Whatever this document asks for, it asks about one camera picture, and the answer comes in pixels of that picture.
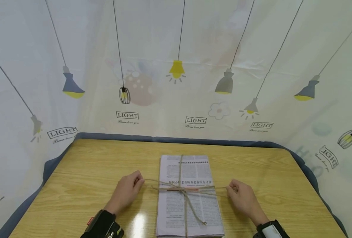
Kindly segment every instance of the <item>black wrist strap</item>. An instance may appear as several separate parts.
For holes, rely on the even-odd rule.
[[[121,230],[121,227],[115,222],[115,218],[116,216],[114,214],[106,210],[100,210],[95,215],[88,228],[86,228],[85,233],[89,235],[88,237],[93,238],[121,238],[124,231]]]
[[[279,224],[278,220],[274,220],[274,221],[269,221],[265,224],[261,224],[259,226],[257,226],[257,231],[258,233],[256,233],[253,238],[267,238],[264,234],[263,234],[263,229],[269,227],[269,226],[274,226],[276,228],[276,230],[279,232],[279,234],[282,236],[282,238],[290,238],[287,233],[284,231],[283,227]]]

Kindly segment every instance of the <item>flower illustration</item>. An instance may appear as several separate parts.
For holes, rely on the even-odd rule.
[[[224,116],[228,116],[230,114],[229,105],[226,102],[221,103],[213,103],[210,106],[210,111],[208,115],[210,117],[215,117],[216,120],[221,120]]]

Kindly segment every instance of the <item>red tag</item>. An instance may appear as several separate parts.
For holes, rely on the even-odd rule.
[[[90,225],[91,221],[93,220],[94,217],[91,217],[90,220],[88,221],[87,225]]]

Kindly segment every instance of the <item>twine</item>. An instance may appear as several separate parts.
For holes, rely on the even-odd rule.
[[[216,188],[215,186],[199,186],[199,187],[183,187],[183,186],[180,186],[181,185],[181,165],[182,165],[182,162],[183,162],[183,156],[184,155],[181,155],[181,158],[180,158],[180,165],[179,165],[179,185],[174,185],[172,183],[166,183],[166,182],[162,182],[160,180],[155,180],[155,179],[146,179],[146,180],[149,180],[149,181],[154,181],[154,182],[158,182],[158,183],[162,183],[162,184],[165,184],[165,185],[168,185],[168,186],[171,186],[171,188],[160,188],[160,187],[153,187],[151,186],[150,188],[154,189],[154,190],[158,190],[158,191],[164,191],[164,190],[171,190],[171,191],[179,191],[180,193],[182,193],[184,195],[184,227],[185,227],[185,237],[187,238],[188,237],[188,221],[187,221],[187,208],[188,208],[188,204],[189,204],[189,207],[191,208],[192,212],[193,212],[193,215],[194,217],[196,218],[196,220],[198,220],[200,223],[206,225],[206,222],[205,221],[202,221],[198,215],[196,214],[196,211],[194,210],[193,208],[193,205],[191,203],[191,200],[189,199],[188,197],[188,192],[192,192],[192,193],[200,193],[200,194],[205,194],[205,195],[212,195],[212,196],[221,196],[221,197],[226,197],[224,195],[217,195],[217,194],[214,194],[214,193],[206,193],[206,192],[203,192],[203,191],[200,191],[200,190],[204,190],[204,189],[212,189],[212,188]]]

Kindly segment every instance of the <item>wooden table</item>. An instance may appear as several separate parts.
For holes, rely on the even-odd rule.
[[[144,178],[158,179],[160,156],[181,154],[208,155],[217,187],[232,178],[251,185],[268,218],[277,219],[290,237],[345,237],[286,150],[88,139],[72,145],[10,237],[80,237],[122,176],[139,169]],[[146,188],[151,184],[146,181],[118,216],[124,237],[155,237],[158,192]],[[256,228],[228,198],[218,197],[218,203],[226,237],[253,237]]]

